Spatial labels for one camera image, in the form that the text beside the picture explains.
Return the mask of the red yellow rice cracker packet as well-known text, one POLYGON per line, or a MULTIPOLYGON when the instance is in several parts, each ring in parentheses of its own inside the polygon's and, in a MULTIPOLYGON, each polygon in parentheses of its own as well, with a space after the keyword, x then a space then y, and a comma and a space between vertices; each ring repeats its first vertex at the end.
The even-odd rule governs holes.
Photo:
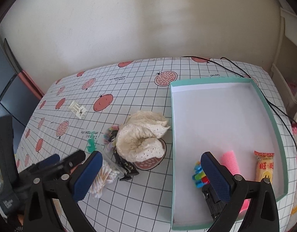
POLYGON ((255 181, 260 182, 262 179, 268 179, 273 182, 274 172, 274 153, 254 151, 257 158, 255 181))

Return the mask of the white plastic hair claw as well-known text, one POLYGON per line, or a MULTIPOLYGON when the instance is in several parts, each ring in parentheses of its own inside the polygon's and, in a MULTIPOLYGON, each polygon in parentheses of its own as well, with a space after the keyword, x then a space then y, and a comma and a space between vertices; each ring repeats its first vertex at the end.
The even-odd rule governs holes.
POLYGON ((79 119, 84 119, 86 116, 86 108, 84 106, 80 106, 77 102, 72 101, 68 109, 76 115, 79 119))

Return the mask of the cream lace cloth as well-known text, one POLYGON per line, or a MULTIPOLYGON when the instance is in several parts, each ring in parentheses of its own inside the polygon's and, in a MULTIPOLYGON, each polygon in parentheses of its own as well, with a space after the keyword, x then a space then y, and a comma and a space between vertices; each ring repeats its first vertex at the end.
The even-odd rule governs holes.
POLYGON ((161 113, 137 111, 119 126, 116 136, 117 153, 129 162, 161 158, 165 150, 160 139, 169 127, 168 120, 161 113))

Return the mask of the black gold snack packet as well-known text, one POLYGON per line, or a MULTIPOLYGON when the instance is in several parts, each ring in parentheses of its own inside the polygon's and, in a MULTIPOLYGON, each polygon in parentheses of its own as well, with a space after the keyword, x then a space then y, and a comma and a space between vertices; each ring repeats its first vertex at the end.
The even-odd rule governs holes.
POLYGON ((121 178, 120 181, 129 181, 132 179, 133 176, 139 175, 136 167, 118 154, 116 147, 113 149, 113 155, 115 157, 116 164, 125 170, 124 177, 121 178))

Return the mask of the teal white shallow box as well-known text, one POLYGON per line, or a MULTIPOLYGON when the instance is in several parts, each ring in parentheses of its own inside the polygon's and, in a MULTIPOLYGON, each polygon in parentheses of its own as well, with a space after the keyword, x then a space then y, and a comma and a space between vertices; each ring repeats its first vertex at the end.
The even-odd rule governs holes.
POLYGON ((250 78, 194 78, 172 82, 173 230, 207 229, 212 217, 192 179, 204 152, 216 159, 233 151, 242 176, 254 180, 255 151, 274 153, 272 187, 277 200, 288 193, 284 145, 271 108, 250 78))

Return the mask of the white bed frame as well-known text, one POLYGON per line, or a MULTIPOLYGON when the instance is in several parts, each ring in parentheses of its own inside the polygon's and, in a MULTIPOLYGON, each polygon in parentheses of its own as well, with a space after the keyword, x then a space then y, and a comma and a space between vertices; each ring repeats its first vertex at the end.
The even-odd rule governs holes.
POLYGON ((271 65, 271 78, 290 115, 297 112, 297 15, 280 8, 278 45, 271 65))

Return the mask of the green sticky man toy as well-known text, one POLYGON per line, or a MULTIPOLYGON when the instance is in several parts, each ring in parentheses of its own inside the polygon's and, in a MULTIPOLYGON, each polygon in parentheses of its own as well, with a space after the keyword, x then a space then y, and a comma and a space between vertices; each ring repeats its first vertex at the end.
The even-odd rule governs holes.
POLYGON ((93 153, 96 150, 95 140, 93 138, 88 139, 86 148, 89 154, 93 153))

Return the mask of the pink comb brush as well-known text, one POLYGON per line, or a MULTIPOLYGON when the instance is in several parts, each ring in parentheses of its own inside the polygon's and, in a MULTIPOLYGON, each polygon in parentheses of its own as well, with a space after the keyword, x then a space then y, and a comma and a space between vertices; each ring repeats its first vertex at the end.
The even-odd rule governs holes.
MULTIPOLYGON (((233 150, 227 151, 221 157, 222 165, 226 166, 227 169, 231 172, 232 175, 241 174, 240 168, 238 166, 238 161, 236 159, 235 153, 233 150)), ((240 210, 240 215, 244 214, 249 207, 249 199, 244 200, 242 208, 240 210)))

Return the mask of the colourful block toy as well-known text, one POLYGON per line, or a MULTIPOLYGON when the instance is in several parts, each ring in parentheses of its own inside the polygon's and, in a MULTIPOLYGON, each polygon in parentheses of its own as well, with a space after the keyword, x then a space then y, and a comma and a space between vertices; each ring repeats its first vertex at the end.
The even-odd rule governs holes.
POLYGON ((202 169, 200 161, 197 161, 194 167, 195 173, 192 176, 192 179, 195 183, 196 188, 202 188, 203 186, 210 183, 208 177, 204 173, 204 170, 202 169))

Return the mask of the pomegranate grid tablecloth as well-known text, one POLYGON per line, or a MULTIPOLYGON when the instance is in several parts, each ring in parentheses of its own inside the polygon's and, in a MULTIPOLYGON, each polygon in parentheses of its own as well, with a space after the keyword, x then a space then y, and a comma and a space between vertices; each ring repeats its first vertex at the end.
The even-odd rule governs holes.
MULTIPOLYGON (((282 100, 269 74, 261 67, 224 59, 156 58, 122 62, 54 82, 33 112, 19 142, 19 171, 53 154, 66 157, 85 150, 95 133, 103 146, 104 133, 139 110, 171 117, 169 83, 175 79, 250 75, 278 107, 282 100), (75 101, 87 110, 79 119, 68 107, 75 101)), ((166 154, 153 169, 130 181, 107 185, 102 197, 87 194, 79 206, 97 231, 170 231, 172 134, 164 138, 166 154)))

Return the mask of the bag of cotton swabs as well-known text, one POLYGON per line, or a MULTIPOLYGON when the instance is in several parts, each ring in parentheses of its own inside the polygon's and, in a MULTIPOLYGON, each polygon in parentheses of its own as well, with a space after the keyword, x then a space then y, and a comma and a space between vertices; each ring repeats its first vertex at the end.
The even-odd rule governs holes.
POLYGON ((103 150, 98 150, 98 152, 102 154, 102 166, 88 192, 99 199, 102 196, 104 187, 113 183, 119 177, 124 177, 126 170, 113 162, 103 150))

